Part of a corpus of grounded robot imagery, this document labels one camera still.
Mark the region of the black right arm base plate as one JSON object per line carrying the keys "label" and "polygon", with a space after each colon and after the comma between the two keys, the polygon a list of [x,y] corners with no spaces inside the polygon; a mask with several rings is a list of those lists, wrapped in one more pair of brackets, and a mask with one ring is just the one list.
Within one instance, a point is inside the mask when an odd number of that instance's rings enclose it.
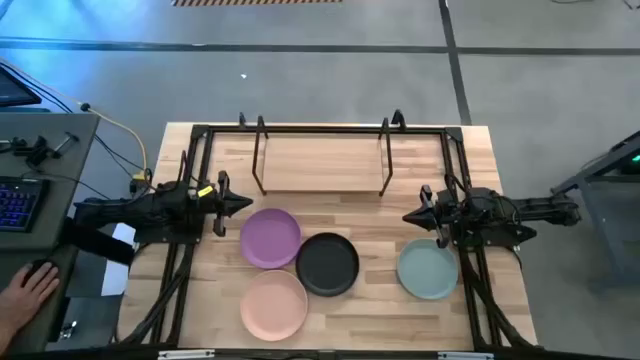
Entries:
{"label": "black right arm base plate", "polygon": [[537,235],[537,231],[524,225],[511,223],[472,228],[454,225],[452,227],[452,235],[458,246],[514,247],[534,238]]}

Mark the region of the teal plate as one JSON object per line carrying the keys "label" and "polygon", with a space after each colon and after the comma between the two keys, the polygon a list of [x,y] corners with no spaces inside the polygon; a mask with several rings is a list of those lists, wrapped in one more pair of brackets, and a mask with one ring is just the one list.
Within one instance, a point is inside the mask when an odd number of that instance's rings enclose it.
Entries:
{"label": "teal plate", "polygon": [[455,255],[431,239],[416,239],[400,252],[396,275],[403,288],[424,300],[448,297],[458,281]]}

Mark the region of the backlit black keyboard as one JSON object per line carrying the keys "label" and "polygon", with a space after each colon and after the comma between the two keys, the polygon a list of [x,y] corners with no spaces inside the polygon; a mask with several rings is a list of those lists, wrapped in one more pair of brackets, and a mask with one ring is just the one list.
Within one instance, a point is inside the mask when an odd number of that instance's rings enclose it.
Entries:
{"label": "backlit black keyboard", "polygon": [[44,179],[0,176],[0,232],[30,232],[49,185]]}

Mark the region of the silver hinge bracket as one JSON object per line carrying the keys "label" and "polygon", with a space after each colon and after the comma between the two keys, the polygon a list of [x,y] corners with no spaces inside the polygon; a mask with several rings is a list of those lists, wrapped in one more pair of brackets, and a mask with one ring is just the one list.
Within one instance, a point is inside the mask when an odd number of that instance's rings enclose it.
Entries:
{"label": "silver hinge bracket", "polygon": [[157,360],[204,360],[215,357],[213,349],[160,351]]}
{"label": "silver hinge bracket", "polygon": [[491,353],[478,353],[478,352],[438,352],[438,360],[495,360],[494,355]]}

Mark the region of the purple plate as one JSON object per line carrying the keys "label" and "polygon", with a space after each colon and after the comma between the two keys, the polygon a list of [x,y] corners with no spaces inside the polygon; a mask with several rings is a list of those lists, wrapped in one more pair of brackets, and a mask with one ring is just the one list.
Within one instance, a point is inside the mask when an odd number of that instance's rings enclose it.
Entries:
{"label": "purple plate", "polygon": [[300,225],[290,213],[277,208],[262,209],[241,227],[241,253],[256,267],[276,269],[296,257],[301,238]]}

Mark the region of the grey metal cart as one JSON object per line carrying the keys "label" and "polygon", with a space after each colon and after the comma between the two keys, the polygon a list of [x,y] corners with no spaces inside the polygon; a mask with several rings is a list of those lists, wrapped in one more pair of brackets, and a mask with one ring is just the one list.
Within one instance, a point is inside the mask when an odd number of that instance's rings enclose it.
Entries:
{"label": "grey metal cart", "polygon": [[551,188],[576,190],[611,266],[604,288],[640,287],[640,130]]}

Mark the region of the person's hand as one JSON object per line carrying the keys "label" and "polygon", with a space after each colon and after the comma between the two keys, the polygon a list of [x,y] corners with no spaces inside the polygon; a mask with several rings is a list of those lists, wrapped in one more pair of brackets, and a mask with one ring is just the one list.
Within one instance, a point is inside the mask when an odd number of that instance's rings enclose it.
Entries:
{"label": "person's hand", "polygon": [[6,352],[15,335],[34,318],[60,282],[59,269],[45,264],[22,287],[29,264],[0,291],[0,354]]}

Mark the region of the black plate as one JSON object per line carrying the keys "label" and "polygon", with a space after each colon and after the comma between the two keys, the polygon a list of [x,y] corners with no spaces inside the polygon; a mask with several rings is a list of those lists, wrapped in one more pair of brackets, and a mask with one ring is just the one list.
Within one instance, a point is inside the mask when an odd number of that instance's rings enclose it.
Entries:
{"label": "black plate", "polygon": [[295,270],[308,292],[335,297],[348,291],[356,282],[359,255],[346,237],[331,232],[318,233],[300,247]]}

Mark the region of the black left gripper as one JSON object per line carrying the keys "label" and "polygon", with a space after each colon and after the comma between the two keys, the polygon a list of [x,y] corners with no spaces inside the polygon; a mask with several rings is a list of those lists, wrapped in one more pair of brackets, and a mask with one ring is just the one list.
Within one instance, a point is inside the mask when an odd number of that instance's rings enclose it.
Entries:
{"label": "black left gripper", "polygon": [[251,198],[229,192],[228,201],[231,202],[231,204],[229,206],[227,205],[226,195],[227,190],[229,189],[229,176],[224,170],[218,173],[217,183],[211,186],[214,187],[214,191],[212,193],[202,198],[199,198],[197,195],[197,209],[201,214],[215,215],[213,232],[219,237],[224,237],[226,235],[224,217],[227,216],[227,210],[228,216],[232,217],[239,211],[251,206],[253,204],[253,200]]}

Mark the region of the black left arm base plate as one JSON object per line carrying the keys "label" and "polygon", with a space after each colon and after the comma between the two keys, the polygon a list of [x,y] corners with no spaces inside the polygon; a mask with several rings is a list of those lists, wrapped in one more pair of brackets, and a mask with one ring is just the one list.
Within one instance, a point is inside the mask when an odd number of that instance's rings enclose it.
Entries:
{"label": "black left arm base plate", "polygon": [[195,228],[181,226],[163,226],[144,228],[135,232],[134,241],[140,244],[182,244],[190,245],[200,242],[202,232]]}

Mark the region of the pink plate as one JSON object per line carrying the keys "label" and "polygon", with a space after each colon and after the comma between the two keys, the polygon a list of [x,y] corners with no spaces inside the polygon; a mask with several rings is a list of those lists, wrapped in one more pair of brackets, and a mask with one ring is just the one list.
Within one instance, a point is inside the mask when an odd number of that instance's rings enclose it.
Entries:
{"label": "pink plate", "polygon": [[308,313],[308,296],[297,277],[284,270],[258,274],[240,302],[241,320],[256,338],[275,342],[295,334]]}

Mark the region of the black monitor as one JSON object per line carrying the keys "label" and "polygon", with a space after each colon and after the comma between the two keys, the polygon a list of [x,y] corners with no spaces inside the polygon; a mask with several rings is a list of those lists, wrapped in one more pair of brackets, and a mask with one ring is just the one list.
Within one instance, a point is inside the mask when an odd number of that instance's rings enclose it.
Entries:
{"label": "black monitor", "polygon": [[0,108],[36,105],[41,98],[24,83],[0,67]]}

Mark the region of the grey side desk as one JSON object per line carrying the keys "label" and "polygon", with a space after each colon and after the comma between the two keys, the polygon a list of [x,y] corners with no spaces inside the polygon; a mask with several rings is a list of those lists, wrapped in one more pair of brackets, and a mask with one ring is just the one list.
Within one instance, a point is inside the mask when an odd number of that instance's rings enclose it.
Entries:
{"label": "grey side desk", "polygon": [[99,120],[94,115],[64,113],[0,113],[0,140],[23,139],[34,146],[46,140],[45,158],[29,166],[25,156],[0,154],[0,178],[49,181],[35,218],[26,231],[0,227],[0,290],[14,274],[35,260],[49,260],[59,269],[60,284],[36,316],[15,335],[10,354],[43,351],[63,319],[65,291],[78,249],[60,242]]}

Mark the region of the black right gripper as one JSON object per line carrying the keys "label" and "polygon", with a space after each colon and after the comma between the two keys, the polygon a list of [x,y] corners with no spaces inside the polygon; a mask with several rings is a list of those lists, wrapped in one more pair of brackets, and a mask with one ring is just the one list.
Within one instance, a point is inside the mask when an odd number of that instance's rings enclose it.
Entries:
{"label": "black right gripper", "polygon": [[421,188],[421,206],[404,215],[402,220],[426,231],[435,231],[438,235],[437,246],[444,249],[451,241],[451,234],[445,227],[455,223],[456,195],[450,189],[438,191],[433,202],[433,191],[429,185]]}

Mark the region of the white paper sheet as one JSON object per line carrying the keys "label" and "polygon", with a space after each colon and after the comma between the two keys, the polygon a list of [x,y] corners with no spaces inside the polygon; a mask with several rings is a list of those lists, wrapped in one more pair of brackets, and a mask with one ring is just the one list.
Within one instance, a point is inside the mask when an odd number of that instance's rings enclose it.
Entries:
{"label": "white paper sheet", "polygon": [[[135,233],[136,230],[129,225],[118,223],[113,231],[113,237],[124,242],[129,250],[135,252],[137,250],[137,245],[134,242]],[[129,270],[129,265],[108,260],[106,262],[101,295],[122,295],[127,287]]]}

